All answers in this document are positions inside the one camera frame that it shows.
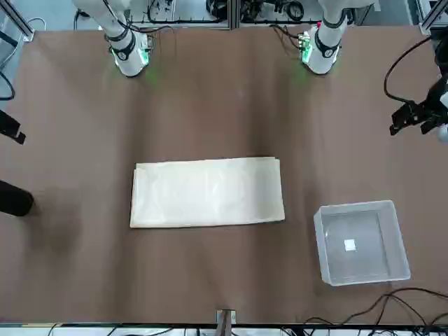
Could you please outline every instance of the transparent storage bin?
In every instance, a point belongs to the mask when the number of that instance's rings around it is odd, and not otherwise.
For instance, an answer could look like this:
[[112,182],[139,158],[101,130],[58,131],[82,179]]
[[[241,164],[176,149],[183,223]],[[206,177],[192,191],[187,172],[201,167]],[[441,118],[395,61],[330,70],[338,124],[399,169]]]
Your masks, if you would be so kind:
[[321,206],[314,227],[322,280],[331,286],[411,277],[392,201]]

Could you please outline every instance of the white towel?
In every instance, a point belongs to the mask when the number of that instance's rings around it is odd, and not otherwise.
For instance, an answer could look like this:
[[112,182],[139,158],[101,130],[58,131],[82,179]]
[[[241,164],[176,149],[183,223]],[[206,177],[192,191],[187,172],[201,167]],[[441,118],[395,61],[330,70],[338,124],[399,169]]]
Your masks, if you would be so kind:
[[274,157],[137,164],[131,228],[182,228],[285,219]]

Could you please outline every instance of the brown table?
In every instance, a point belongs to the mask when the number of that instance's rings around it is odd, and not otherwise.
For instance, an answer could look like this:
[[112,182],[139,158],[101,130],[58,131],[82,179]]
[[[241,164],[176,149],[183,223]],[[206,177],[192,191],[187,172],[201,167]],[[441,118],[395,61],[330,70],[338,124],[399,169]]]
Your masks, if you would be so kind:
[[[40,214],[0,214],[0,319],[20,321],[340,322],[399,286],[448,291],[448,147],[418,128],[389,135],[399,107],[384,74],[416,27],[348,29],[326,77],[304,70],[271,29],[161,34],[151,65],[121,76],[98,31],[46,32],[24,47],[0,138],[0,177]],[[423,99],[438,78],[430,45],[390,89]],[[285,223],[129,229],[136,162],[272,155]],[[322,204],[393,200],[412,280],[333,288],[319,271],[312,216]],[[431,318],[448,303],[402,295]],[[371,323],[375,315],[359,318]],[[392,302],[384,322],[411,323]]]

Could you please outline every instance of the wire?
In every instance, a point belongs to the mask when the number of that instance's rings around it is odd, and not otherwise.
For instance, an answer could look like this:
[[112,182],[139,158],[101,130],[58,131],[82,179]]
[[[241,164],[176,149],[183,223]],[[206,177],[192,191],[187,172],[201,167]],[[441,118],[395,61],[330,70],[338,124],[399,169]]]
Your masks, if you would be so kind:
[[441,315],[438,315],[437,317],[435,317],[430,323],[430,326],[433,326],[435,324],[435,322],[439,321],[440,319],[443,319],[444,317],[448,316],[448,313],[443,313]]
[[366,12],[365,12],[365,14],[364,14],[364,16],[363,16],[363,19],[361,20],[361,22],[360,22],[360,24],[358,25],[358,26],[362,26],[363,25],[363,23],[364,23],[364,21],[365,21],[365,18],[367,17],[367,15],[369,14],[369,12],[370,12],[370,10],[372,9],[372,7],[373,7],[373,3],[369,6],[369,8],[366,10]]
[[[116,328],[118,328],[118,327],[115,327],[114,329],[112,329],[112,331],[107,335],[107,336],[111,336],[111,333],[113,333],[115,330],[116,330]],[[166,329],[166,330],[163,330],[163,331],[160,331],[160,332],[156,332],[156,333],[154,333],[154,334],[149,334],[149,335],[146,335],[146,336],[159,336],[159,335],[163,335],[163,334],[165,334],[165,333],[168,333],[168,332],[170,332],[170,331],[172,331],[174,328],[168,328],[168,329]],[[183,336],[186,336],[186,331],[187,331],[187,329],[185,329],[184,331],[183,331]],[[136,335],[136,334],[125,334],[125,335],[123,335],[123,336],[141,336],[141,335]]]
[[113,327],[112,330],[107,334],[107,336],[111,336],[113,334],[113,332],[115,330],[117,330],[117,328],[119,328],[119,327],[121,327],[121,325],[117,325],[117,326]]
[[79,15],[80,15],[80,11],[78,9],[75,13],[75,16],[73,17],[73,30],[77,30],[77,28],[78,28],[77,22],[78,22]]
[[288,37],[291,37],[292,39],[296,39],[296,40],[299,39],[299,36],[290,33],[288,31],[288,29],[285,30],[285,29],[281,28],[278,24],[270,24],[269,27],[277,28],[280,32],[282,32],[283,34],[287,35]]
[[[41,18],[40,18],[40,17],[33,17],[33,18],[31,18],[30,20],[28,20],[28,23],[30,23],[30,22],[32,22],[32,21],[35,21],[35,20],[37,20],[37,19],[41,19]],[[44,29],[47,30],[47,24],[46,24],[45,20],[42,19],[42,21],[44,22]],[[14,47],[14,50],[11,52],[11,54],[9,54],[9,55],[3,60],[3,62],[0,63],[0,70],[2,70],[3,67],[6,65],[6,63],[8,63],[8,61],[11,59],[11,57],[14,56],[15,52],[17,51],[17,49],[18,49],[19,46],[20,46],[20,42],[22,41],[22,37],[23,37],[23,34],[20,33],[20,36],[19,36],[19,43],[17,43],[17,45]]]
[[153,8],[154,3],[155,3],[155,0],[152,0],[151,5],[148,7],[147,16],[148,16],[149,22],[153,21],[153,19],[151,18],[151,9]]
[[395,69],[395,67],[397,66],[398,63],[400,63],[400,61],[405,58],[408,54],[410,54],[413,50],[417,49],[419,46],[421,46],[422,44],[425,44],[426,42],[428,42],[429,40],[431,40],[431,36],[428,36],[427,38],[424,38],[423,40],[421,40],[418,43],[415,43],[411,48],[409,48],[408,50],[406,50],[401,56],[399,56],[399,58],[392,64],[391,68],[387,71],[386,76],[384,77],[384,93],[386,94],[387,97],[396,100],[398,102],[402,102],[405,104],[411,103],[412,100],[408,100],[399,96],[395,96],[394,94],[391,94],[388,90],[387,90],[387,80],[389,79],[389,76],[391,75],[392,70]]
[[42,17],[32,17],[27,22],[31,23],[36,20],[41,21],[43,23],[43,30],[47,30],[47,22]]
[[111,6],[109,5],[109,2],[107,0],[103,0],[104,5],[107,7],[109,13],[117,20],[118,24],[125,28],[125,29],[129,29],[133,32],[137,32],[137,33],[144,33],[144,34],[151,34],[151,33],[155,33],[158,32],[162,29],[166,29],[166,28],[170,28],[171,30],[174,31],[173,27],[169,26],[169,25],[164,25],[158,28],[154,28],[154,29],[144,29],[144,28],[140,28],[134,24],[125,24],[123,22],[121,22],[120,19],[118,19],[117,15],[113,12]]
[[396,295],[394,295],[394,294],[389,294],[389,295],[386,296],[386,299],[385,299],[385,301],[384,301],[383,308],[382,308],[382,310],[381,310],[381,314],[378,316],[378,319],[377,319],[377,321],[375,322],[376,325],[378,325],[379,322],[380,322],[381,319],[382,319],[382,316],[383,316],[383,314],[384,314],[384,310],[385,310],[385,308],[386,308],[387,302],[389,301],[389,298],[393,298],[394,300],[396,300],[396,301],[398,301],[398,302],[404,304],[406,307],[408,307],[409,309],[411,309],[411,310],[414,312],[414,314],[416,314],[416,315],[421,319],[421,321],[423,322],[423,324],[426,326],[426,321],[425,321],[425,319],[423,318],[423,316],[420,315],[420,313],[419,313],[417,310],[415,310],[410,304],[408,304],[406,301],[404,301],[403,299],[401,299],[400,297],[398,297],[398,296],[396,296]]
[[390,333],[392,336],[398,336],[397,333],[393,330],[382,330],[382,331],[372,331],[369,332],[368,336],[372,336],[372,335],[382,335],[384,333]]
[[288,50],[286,49],[285,43],[283,41],[283,35],[280,35],[280,33],[277,31],[277,29],[274,27],[274,32],[277,35],[277,37],[280,40],[281,46],[283,47],[283,50],[285,51],[285,54],[288,54]]
[[311,321],[319,321],[319,322],[324,322],[324,323],[331,324],[331,325],[334,324],[327,320],[324,320],[323,318],[315,317],[315,316],[308,318],[303,324],[307,324],[308,322],[311,322]]
[[285,328],[280,328],[281,331],[283,331],[285,334],[287,334],[288,336],[297,336],[297,334],[294,332],[294,330],[290,329],[292,334],[290,334]]
[[50,328],[50,331],[48,331],[47,336],[50,336],[51,333],[53,332],[53,329],[55,329],[55,327],[57,326],[57,323],[53,324],[52,327]]
[[289,41],[291,42],[291,44],[293,45],[293,47],[296,48],[296,49],[298,49],[298,48],[299,48],[299,45],[298,45],[298,44],[295,44],[294,41],[293,41],[293,38],[292,38],[291,36],[289,36],[290,33],[289,33],[289,31],[288,31],[287,26],[284,25],[283,28],[284,28],[284,29],[286,30],[286,32],[288,33]]
[[390,296],[390,295],[394,295],[394,294],[396,294],[396,293],[399,293],[399,292],[405,292],[405,291],[420,291],[420,292],[424,292],[424,293],[427,293],[427,294],[431,294],[431,295],[434,295],[434,296],[437,296],[437,297],[439,297],[439,298],[444,298],[444,299],[448,299],[448,295],[446,295],[446,294],[444,294],[444,293],[440,293],[440,292],[436,292],[436,291],[434,291],[434,290],[428,290],[428,289],[425,289],[425,288],[418,288],[418,287],[404,287],[404,288],[399,288],[399,289],[395,289],[395,290],[392,290],[391,292],[389,292],[389,293],[385,293],[385,294],[383,294],[383,295],[381,295],[373,304],[372,304],[372,306],[370,306],[369,308],[367,308],[366,310],[364,310],[364,311],[360,311],[360,312],[358,312],[358,313],[355,313],[355,314],[352,314],[352,315],[350,315],[349,317],[347,317],[343,322],[341,322],[341,324],[346,324],[346,323],[348,323],[348,322],[350,322],[352,319],[354,319],[355,317],[357,317],[357,316],[361,316],[361,315],[364,315],[364,314],[367,314],[367,313],[369,313],[369,312],[371,312],[381,301],[382,301],[382,299],[383,298],[385,298],[385,297],[387,297],[387,296]]
[[14,90],[14,87],[13,87],[13,85],[11,84],[11,82],[7,79],[7,77],[5,76],[5,74],[3,73],[3,72],[1,72],[0,71],[0,77],[2,77],[5,81],[6,81],[6,84],[8,84],[8,86],[9,86],[9,89],[10,89],[10,91],[11,91],[11,94],[9,95],[9,96],[7,96],[7,97],[0,97],[0,101],[6,101],[6,100],[12,100],[12,99],[14,99],[14,97],[15,97],[15,90]]

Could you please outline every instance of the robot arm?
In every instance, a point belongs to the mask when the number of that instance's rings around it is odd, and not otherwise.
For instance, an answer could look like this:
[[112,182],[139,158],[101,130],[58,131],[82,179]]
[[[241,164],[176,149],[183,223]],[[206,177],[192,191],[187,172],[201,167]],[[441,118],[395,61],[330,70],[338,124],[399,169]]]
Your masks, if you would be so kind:
[[347,28],[347,11],[373,4],[375,0],[318,0],[323,8],[320,27],[301,35],[306,47],[301,51],[302,62],[315,74],[323,75],[336,62],[342,35]]
[[74,5],[86,12],[104,30],[115,63],[127,77],[138,75],[149,63],[148,37],[131,30],[124,11],[131,0],[73,0]]
[[426,99],[417,104],[408,101],[393,115],[389,130],[391,135],[403,128],[420,125],[422,134],[439,127],[438,137],[448,143],[448,75],[439,79],[428,91]]

